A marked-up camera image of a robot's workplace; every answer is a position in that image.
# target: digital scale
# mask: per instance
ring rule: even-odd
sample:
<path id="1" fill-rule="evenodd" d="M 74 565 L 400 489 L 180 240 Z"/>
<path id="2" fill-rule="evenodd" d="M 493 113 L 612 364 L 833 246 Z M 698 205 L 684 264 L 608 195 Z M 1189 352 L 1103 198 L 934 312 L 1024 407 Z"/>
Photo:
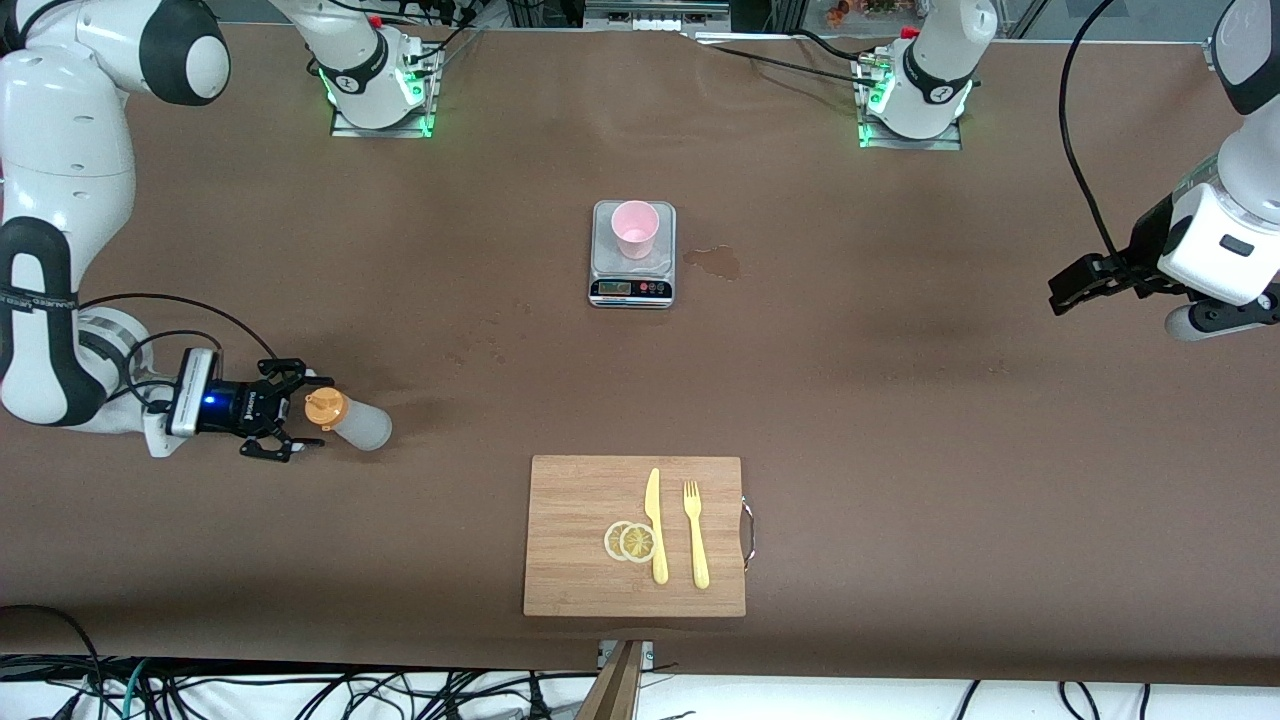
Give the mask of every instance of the digital scale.
<path id="1" fill-rule="evenodd" d="M 632 260 L 618 250 L 613 234 L 613 211 L 622 202 L 595 204 L 586 297 L 596 307 L 671 307 L 676 301 L 676 209 L 669 202 L 649 202 L 658 211 L 658 234 L 653 251 Z"/>

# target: green cable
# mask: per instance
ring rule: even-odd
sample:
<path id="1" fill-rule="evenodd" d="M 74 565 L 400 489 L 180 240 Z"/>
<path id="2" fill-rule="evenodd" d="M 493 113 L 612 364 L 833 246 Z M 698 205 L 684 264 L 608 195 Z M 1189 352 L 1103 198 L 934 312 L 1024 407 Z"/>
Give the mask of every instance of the green cable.
<path id="1" fill-rule="evenodd" d="M 124 685 L 124 701 L 120 703 L 120 717 L 129 720 L 129 706 L 133 705 L 133 688 L 138 684 L 138 676 L 142 675 L 142 667 L 147 664 L 148 657 L 143 657 L 137 666 L 133 667 L 133 673 L 129 674 L 129 682 Z"/>

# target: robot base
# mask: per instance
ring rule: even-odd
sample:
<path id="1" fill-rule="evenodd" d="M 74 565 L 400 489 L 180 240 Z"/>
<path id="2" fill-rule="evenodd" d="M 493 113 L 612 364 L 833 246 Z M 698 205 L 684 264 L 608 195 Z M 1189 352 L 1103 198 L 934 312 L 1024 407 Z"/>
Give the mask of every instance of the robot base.
<path id="1" fill-rule="evenodd" d="M 873 55 L 879 60 L 879 53 Z M 884 70 L 878 67 L 867 67 L 863 63 L 849 63 L 856 78 L 869 78 L 877 82 L 883 79 Z M 951 120 L 942 135 L 927 140 L 913 140 L 902 137 L 888 129 L 884 120 L 867 110 L 872 102 L 872 96 L 877 92 L 874 87 L 861 85 L 854 86 L 854 100 L 858 104 L 858 145 L 859 147 L 888 147 L 891 150 L 960 150 L 960 122 Z"/>
<path id="2" fill-rule="evenodd" d="M 439 42 L 422 42 L 422 47 L 431 50 L 439 47 Z M 422 72 L 426 77 L 407 81 L 404 85 L 410 92 L 421 95 L 424 101 L 412 113 L 404 115 L 401 122 L 381 129 L 367 129 L 356 127 L 337 110 L 333 111 L 333 123 L 329 135 L 333 137 L 399 137 L 421 138 L 431 137 L 435 133 L 435 111 L 440 100 L 440 78 L 444 73 L 444 53 L 436 51 L 424 60 Z"/>

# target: yellow plastic knife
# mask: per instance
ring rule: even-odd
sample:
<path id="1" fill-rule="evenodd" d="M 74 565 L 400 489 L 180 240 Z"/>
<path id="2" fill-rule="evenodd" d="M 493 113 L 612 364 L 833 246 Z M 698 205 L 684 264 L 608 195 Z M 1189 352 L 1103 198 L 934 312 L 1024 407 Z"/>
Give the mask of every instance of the yellow plastic knife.
<path id="1" fill-rule="evenodd" d="M 667 550 L 662 546 L 662 505 L 658 500 L 658 469 L 649 473 L 649 487 L 644 491 L 644 514 L 653 525 L 653 582 L 667 584 Z"/>

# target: plastic cup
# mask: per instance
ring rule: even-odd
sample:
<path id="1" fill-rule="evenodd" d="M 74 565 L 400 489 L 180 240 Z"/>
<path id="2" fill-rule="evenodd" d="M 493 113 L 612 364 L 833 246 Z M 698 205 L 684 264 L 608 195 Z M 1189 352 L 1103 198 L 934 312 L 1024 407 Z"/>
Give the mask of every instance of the plastic cup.
<path id="1" fill-rule="evenodd" d="M 366 452 L 378 450 L 392 438 L 390 415 L 332 387 L 317 388 L 307 396 L 307 419 Z"/>
<path id="2" fill-rule="evenodd" d="M 347 418 L 334 425 L 333 430 L 351 445 L 370 452 L 392 439 L 392 416 L 385 410 L 351 400 Z"/>
<path id="3" fill-rule="evenodd" d="M 609 223 L 623 255 L 641 260 L 653 252 L 653 240 L 658 237 L 658 210 L 653 205 L 627 200 L 613 211 Z"/>

